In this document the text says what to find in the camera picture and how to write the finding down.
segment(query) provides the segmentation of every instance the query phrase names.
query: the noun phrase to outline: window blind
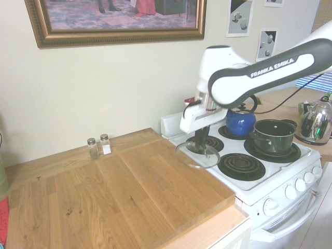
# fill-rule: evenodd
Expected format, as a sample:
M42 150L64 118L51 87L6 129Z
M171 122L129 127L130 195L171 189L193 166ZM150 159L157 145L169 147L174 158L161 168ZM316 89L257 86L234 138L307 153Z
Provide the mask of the window blind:
M316 13L315 21L313 23L311 32L314 32L316 29L318 29L320 26L324 25L325 23L329 22L330 20L332 20L332 0L321 0L318 6L318 10ZM297 80L296 85L298 87L301 87L316 76L317 75L312 75L301 78ZM332 72L325 73L318 79L308 84L306 87L316 90L321 90L324 92L328 91L332 92Z

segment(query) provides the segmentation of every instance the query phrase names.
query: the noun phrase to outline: wall photo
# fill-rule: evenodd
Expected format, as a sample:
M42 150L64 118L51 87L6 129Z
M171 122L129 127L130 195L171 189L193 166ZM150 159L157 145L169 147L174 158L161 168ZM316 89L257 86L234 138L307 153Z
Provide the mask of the wall photo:
M25 0L38 47L204 39L206 0Z
M262 61L274 55L277 37L278 29L261 29L256 61Z
M265 0L264 6L266 7L283 7L285 0Z
M253 0L229 0L226 37L249 36L253 9Z

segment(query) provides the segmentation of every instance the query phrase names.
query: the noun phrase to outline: stove knob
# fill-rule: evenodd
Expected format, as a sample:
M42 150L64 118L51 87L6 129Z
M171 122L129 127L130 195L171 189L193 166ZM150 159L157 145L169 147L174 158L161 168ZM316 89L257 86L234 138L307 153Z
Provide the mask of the stove knob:
M271 216L277 214L280 211L280 207L272 199L267 199L264 202L263 211L264 211L266 216L271 217Z
M297 179L295 182L295 188L299 192L303 192L306 189L306 183L302 179Z
M294 200L296 198L296 190L294 187L292 187L291 185L288 185L286 187L286 190L285 190L285 195L287 198L289 198L290 200Z
M316 178L320 178L323 173L323 170L321 167L313 167L312 173Z
M305 183L309 184L315 180L315 176L312 173L307 172L303 177L303 180L305 180Z

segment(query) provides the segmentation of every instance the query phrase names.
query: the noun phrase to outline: pepper shaker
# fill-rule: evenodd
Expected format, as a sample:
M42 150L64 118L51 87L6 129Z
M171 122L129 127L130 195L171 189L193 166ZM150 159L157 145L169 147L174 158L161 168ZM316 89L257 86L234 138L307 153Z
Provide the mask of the pepper shaker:
M88 139L88 148L89 148L89 153L90 153L91 159L96 159L99 157L98 147L97 147L97 144L95 143L94 138Z
M112 152L107 134L100 135L100 143L102 145L102 150L104 155Z

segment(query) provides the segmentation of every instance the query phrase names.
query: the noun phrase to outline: framed painting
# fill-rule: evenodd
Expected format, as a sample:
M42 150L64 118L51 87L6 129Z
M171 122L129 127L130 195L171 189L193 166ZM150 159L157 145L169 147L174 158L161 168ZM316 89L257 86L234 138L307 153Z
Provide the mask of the framed painting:
M25 0L39 48L204 39L206 0Z

